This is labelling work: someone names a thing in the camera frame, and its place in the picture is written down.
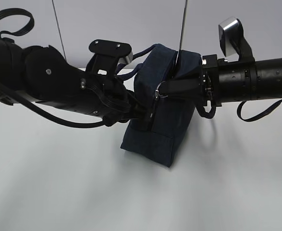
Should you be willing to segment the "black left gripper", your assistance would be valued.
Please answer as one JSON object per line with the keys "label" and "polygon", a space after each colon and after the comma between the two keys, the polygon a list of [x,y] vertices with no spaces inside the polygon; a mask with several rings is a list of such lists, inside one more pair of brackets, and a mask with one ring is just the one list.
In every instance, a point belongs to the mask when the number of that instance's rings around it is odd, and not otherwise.
{"label": "black left gripper", "polygon": [[155,114],[155,104],[141,108],[141,103],[123,84],[121,76],[111,79],[105,75],[93,74],[80,69],[80,92],[89,99],[86,106],[89,115],[101,120],[94,123],[81,123],[81,127],[111,127],[116,123],[131,120],[131,127],[137,131],[151,130]]}

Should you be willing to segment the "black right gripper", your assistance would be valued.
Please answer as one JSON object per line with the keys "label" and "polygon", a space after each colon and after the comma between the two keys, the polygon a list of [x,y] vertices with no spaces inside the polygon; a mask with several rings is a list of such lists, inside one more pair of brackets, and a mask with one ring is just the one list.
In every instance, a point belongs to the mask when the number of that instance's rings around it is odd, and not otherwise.
{"label": "black right gripper", "polygon": [[159,96],[178,99],[193,99],[202,95],[203,105],[256,101],[257,61],[252,58],[228,62],[217,55],[202,56],[199,79],[176,79],[159,85]]}

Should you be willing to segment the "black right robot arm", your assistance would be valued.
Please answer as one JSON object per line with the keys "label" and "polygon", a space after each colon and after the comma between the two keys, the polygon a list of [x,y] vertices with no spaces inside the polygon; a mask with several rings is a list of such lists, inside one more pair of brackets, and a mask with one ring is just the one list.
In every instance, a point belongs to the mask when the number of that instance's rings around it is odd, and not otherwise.
{"label": "black right robot arm", "polygon": [[223,103],[282,99],[282,58],[227,62],[216,55],[203,56],[194,70],[161,83],[162,96],[192,99],[216,107]]}

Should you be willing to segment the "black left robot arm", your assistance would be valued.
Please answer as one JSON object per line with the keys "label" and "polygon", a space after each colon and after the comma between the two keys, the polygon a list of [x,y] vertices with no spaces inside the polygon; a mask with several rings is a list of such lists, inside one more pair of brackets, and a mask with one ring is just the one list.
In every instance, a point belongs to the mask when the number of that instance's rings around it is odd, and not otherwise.
{"label": "black left robot arm", "polygon": [[52,46],[18,45],[0,39],[0,102],[19,103],[54,123],[71,128],[110,127],[149,121],[152,110],[124,86],[117,68],[132,60],[127,43],[97,39],[85,70],[67,63]]}

